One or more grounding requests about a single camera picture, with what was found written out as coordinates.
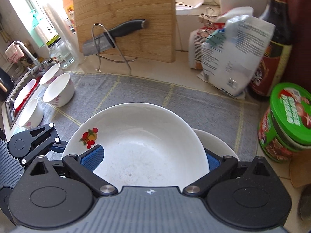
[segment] white dish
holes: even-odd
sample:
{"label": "white dish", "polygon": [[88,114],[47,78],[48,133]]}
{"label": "white dish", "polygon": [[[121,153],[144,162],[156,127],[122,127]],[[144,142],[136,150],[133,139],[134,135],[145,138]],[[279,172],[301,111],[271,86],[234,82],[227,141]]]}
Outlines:
{"label": "white dish", "polygon": [[200,7],[204,0],[176,0],[176,15],[190,15],[191,11]]}
{"label": "white dish", "polygon": [[38,99],[32,99],[23,109],[19,118],[19,126],[26,129],[37,127],[43,119],[44,111]]}
{"label": "white dish", "polygon": [[55,107],[61,107],[70,101],[74,92],[75,87],[70,79],[70,74],[61,74],[48,86],[44,92],[43,101]]}
{"label": "white dish", "polygon": [[191,127],[173,112],[148,103],[125,103],[97,113],[75,132],[63,157],[80,155],[94,144],[105,151],[94,173],[119,191],[126,185],[178,186],[182,191],[209,172]]}
{"label": "white dish", "polygon": [[219,157],[230,155],[232,157],[235,157],[238,161],[240,161],[240,159],[235,154],[235,152],[230,148],[230,146],[228,146],[224,141],[222,141],[218,137],[215,137],[214,135],[202,130],[197,129],[193,130],[199,137],[203,147],[210,150],[212,153],[215,153]]}
{"label": "white dish", "polygon": [[26,86],[21,89],[14,102],[14,109],[17,109],[20,106],[20,104],[23,102],[28,93],[32,90],[36,82],[37,81],[35,79],[32,79],[26,84]]}
{"label": "white dish", "polygon": [[58,76],[63,73],[64,72],[60,67],[60,64],[56,64],[52,66],[49,70],[47,70],[45,74],[43,74],[39,84],[47,87],[52,83],[52,81],[54,81]]}

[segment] dark glass bottle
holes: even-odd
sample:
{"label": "dark glass bottle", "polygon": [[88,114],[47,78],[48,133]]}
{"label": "dark glass bottle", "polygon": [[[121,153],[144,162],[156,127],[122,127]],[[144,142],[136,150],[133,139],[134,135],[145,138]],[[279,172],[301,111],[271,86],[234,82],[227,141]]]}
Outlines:
{"label": "dark glass bottle", "polygon": [[268,5],[259,18],[276,27],[248,91],[258,100],[268,100],[272,88],[282,78],[292,47],[287,0],[268,0]]}

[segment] faucet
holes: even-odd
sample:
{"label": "faucet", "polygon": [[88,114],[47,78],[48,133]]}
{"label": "faucet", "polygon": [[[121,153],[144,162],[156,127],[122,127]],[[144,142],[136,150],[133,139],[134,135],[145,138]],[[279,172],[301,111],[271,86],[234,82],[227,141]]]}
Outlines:
{"label": "faucet", "polygon": [[35,77],[39,72],[41,72],[43,70],[43,66],[41,65],[41,63],[38,61],[38,59],[36,59],[31,54],[31,52],[26,48],[26,46],[22,42],[14,41],[14,45],[20,46],[21,49],[23,50],[24,54],[26,54],[34,63],[35,66],[33,68],[27,67],[33,77]]}

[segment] pink towel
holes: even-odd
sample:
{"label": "pink towel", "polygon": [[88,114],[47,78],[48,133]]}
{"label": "pink towel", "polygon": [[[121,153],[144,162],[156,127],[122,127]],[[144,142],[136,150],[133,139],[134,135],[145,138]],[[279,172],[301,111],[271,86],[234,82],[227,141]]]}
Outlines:
{"label": "pink towel", "polygon": [[24,53],[18,45],[14,45],[14,42],[5,51],[5,54],[9,61],[17,63],[21,57],[24,57]]}

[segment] pink flower pattern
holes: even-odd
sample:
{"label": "pink flower pattern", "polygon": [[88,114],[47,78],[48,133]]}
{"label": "pink flower pattern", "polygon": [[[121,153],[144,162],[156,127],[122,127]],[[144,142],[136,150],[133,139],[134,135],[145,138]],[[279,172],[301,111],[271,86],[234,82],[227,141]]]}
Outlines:
{"label": "pink flower pattern", "polygon": [[46,82],[46,84],[51,84],[52,83],[52,81],[54,81],[56,78],[57,78],[58,76],[53,76],[51,79],[49,79],[47,82]]}
{"label": "pink flower pattern", "polygon": [[27,128],[31,128],[31,122],[27,122],[27,123],[25,124],[25,126],[26,126]]}
{"label": "pink flower pattern", "polygon": [[55,107],[58,107],[58,101],[60,99],[60,95],[57,95],[57,97],[53,100],[52,104],[55,106]]}

